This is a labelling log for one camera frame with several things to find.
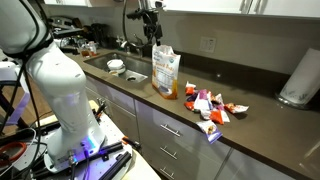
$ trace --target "backsplash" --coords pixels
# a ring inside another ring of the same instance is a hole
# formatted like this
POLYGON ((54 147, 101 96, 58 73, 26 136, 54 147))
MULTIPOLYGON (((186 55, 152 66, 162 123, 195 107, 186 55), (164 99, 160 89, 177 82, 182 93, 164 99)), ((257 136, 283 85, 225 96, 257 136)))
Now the backsplash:
MULTIPOLYGON (((46 6, 48 16, 105 23, 122 35, 122 7, 46 6)), ((160 12, 161 43, 212 59, 291 74, 308 48, 320 48, 320 20, 160 12), (213 53, 199 50, 202 36, 217 39, 213 53)), ((143 37, 142 21, 126 20, 128 37, 143 37)))

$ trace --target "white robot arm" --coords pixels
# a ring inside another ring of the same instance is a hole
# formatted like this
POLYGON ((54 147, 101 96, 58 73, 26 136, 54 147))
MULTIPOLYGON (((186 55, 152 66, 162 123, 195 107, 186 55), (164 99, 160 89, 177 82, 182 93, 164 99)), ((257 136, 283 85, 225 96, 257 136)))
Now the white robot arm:
POLYGON ((106 137, 89 106, 82 69, 50 41, 45 24, 27 0, 1 1, 0 23, 5 25, 0 49, 10 57, 28 57, 27 71, 61 124, 47 143, 47 169, 53 173, 66 169, 70 155, 84 160, 84 149, 90 156, 98 153, 106 137), (47 47, 39 47, 44 38, 47 47))

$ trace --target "wall cabinet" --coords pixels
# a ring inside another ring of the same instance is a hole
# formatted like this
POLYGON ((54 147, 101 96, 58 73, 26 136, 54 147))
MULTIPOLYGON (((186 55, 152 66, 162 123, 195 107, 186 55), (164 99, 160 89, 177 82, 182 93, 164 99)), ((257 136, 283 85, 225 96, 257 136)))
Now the wall cabinet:
POLYGON ((44 0, 48 5, 88 6, 87 0, 44 0))
POLYGON ((273 169, 237 150, 231 156, 217 178, 218 180, 293 180, 293 178, 273 169))
POLYGON ((319 0, 253 0, 249 14, 320 17, 319 0))
POLYGON ((319 0, 168 0, 168 11, 320 17, 319 0))
POLYGON ((167 0, 164 10, 247 14, 252 0, 167 0))
POLYGON ((113 0, 44 0, 47 5, 83 6, 83 7, 106 7, 123 5, 113 0))

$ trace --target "candy wrapper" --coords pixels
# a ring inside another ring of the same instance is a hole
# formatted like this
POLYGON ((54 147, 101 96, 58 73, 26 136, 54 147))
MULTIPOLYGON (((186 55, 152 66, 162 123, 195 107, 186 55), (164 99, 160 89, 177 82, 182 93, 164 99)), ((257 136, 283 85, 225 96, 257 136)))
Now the candy wrapper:
POLYGON ((189 96, 187 98, 187 101, 190 102, 190 101, 195 101, 198 97, 198 92, 194 92, 191 96, 189 96))
POLYGON ((197 99, 194 102, 194 108, 195 109, 204 109, 204 110, 210 110, 210 104, 208 101, 208 95, 207 90, 199 90, 197 99))
POLYGON ((207 99, 208 99, 208 106, 209 106, 209 109, 210 110, 213 110, 213 105, 212 105, 212 103, 211 103, 211 101, 210 101, 210 98, 212 97, 212 93, 211 93, 211 91, 208 91, 208 93, 207 93, 207 99))
POLYGON ((201 110, 201 117, 205 120, 211 120, 218 124, 224 124, 224 122, 230 122, 227 113, 224 110, 215 109, 212 111, 201 110))
POLYGON ((235 113, 242 113, 248 110, 249 106, 242 106, 242 105, 235 105, 234 103, 228 103, 224 105, 224 108, 231 112, 232 114, 235 113))
POLYGON ((198 109, 194 109, 194 101, 190 101, 190 102, 185 102, 184 106, 189 110, 192 111, 194 113, 199 113, 200 110, 198 109))
POLYGON ((222 136, 222 133, 218 130, 217 126, 212 121, 201 121, 196 122, 196 124, 200 127, 202 132, 206 134, 210 144, 212 144, 222 136))
POLYGON ((195 93, 196 92, 195 88, 196 88, 196 85, 191 84, 191 83, 189 83, 189 81, 187 81, 187 84, 186 84, 186 96, 190 96, 193 93, 195 93))

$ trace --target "snack wrapper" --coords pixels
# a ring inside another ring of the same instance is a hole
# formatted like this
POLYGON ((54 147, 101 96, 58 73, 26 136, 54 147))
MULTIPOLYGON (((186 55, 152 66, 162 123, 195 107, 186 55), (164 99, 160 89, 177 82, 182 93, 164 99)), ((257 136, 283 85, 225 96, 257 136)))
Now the snack wrapper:
POLYGON ((187 84, 186 84, 186 96, 190 96, 190 95, 194 94, 195 93, 195 88, 196 88, 196 85, 190 84, 189 81, 187 81, 187 84))
POLYGON ((212 104, 215 104, 215 105, 219 105, 219 104, 223 105, 223 99, 221 94, 218 94, 216 96, 211 96, 210 101, 212 104))
POLYGON ((224 122, 230 122, 227 113, 224 110, 215 109, 212 111, 201 110, 201 117, 205 120, 211 120, 218 124, 224 124, 224 122))
POLYGON ((228 103, 224 105, 224 108, 231 112, 232 114, 235 113, 242 113, 249 109, 249 106, 242 106, 242 105, 235 105, 234 103, 228 103))
POLYGON ((198 97, 198 92, 194 92, 191 96, 187 98, 187 101, 195 101, 198 97))
POLYGON ((199 90, 197 99, 194 102, 194 108, 195 109, 204 109, 204 110, 210 110, 210 105, 208 102, 208 95, 207 90, 199 90))
POLYGON ((194 112, 194 113, 199 113, 199 112, 200 112, 200 110, 194 108, 194 101, 185 102, 185 103, 184 103, 184 106, 185 106, 189 111, 192 111, 192 112, 194 112))
POLYGON ((196 124, 200 127, 202 132, 206 134, 210 144, 212 144, 222 136, 222 133, 218 130, 217 126, 212 121, 201 121, 196 122, 196 124))
POLYGON ((210 110, 213 110, 213 105, 212 105, 212 103, 211 103, 211 101, 210 101, 210 98, 212 97, 212 93, 211 93, 211 91, 208 91, 208 94, 207 94, 207 99, 208 99, 208 106, 209 106, 209 109, 210 110))
POLYGON ((152 47, 152 86, 165 99, 178 97, 180 57, 171 46, 155 44, 152 47))

